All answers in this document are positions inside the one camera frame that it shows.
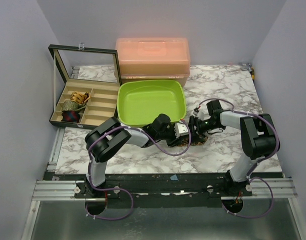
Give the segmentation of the floral patterned tie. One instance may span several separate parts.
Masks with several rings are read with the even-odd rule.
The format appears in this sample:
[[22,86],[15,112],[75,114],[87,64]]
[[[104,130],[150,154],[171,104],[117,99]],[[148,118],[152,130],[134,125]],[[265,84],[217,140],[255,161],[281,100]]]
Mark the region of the floral patterned tie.
[[[194,135],[191,137],[191,146],[202,146],[208,140],[208,136],[206,135]],[[186,147],[189,143],[189,135],[181,137],[181,140],[177,144],[178,147]]]

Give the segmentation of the green plastic tray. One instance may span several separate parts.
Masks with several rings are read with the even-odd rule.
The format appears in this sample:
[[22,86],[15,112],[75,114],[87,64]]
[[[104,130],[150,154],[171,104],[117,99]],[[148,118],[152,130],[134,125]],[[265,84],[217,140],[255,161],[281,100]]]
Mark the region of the green plastic tray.
[[117,96],[119,120],[132,127],[152,123],[161,113],[177,122],[186,116],[181,84],[174,80],[143,80],[120,86]]

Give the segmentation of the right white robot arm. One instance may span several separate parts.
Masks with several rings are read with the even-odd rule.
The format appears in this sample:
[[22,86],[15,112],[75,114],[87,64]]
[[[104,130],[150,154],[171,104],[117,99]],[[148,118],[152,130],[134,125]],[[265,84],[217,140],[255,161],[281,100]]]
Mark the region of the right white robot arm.
[[200,106],[189,117],[192,141],[201,143],[203,137],[211,135],[210,131],[226,127],[240,131],[241,154],[237,163],[226,172],[223,178],[223,191],[234,196],[250,182],[250,176],[264,160],[271,158],[280,148],[280,141],[269,114],[251,114],[236,111],[234,108],[224,110],[221,99],[212,98],[207,103],[209,118],[205,119]]

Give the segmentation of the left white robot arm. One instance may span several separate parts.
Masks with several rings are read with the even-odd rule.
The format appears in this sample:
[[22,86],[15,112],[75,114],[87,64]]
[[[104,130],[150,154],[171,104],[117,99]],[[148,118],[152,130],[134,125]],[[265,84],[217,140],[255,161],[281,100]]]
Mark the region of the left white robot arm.
[[180,156],[188,149],[180,153],[170,153],[158,145],[158,141],[188,140],[191,145],[192,130],[185,120],[172,123],[170,117],[160,114],[152,123],[143,127],[131,127],[121,123],[117,117],[111,117],[104,123],[93,129],[85,137],[86,148],[89,154],[87,170],[88,184],[86,191],[90,196],[97,198],[104,190],[105,171],[107,161],[110,160],[124,145],[134,145],[140,148],[148,148],[155,145],[159,150],[169,156]]

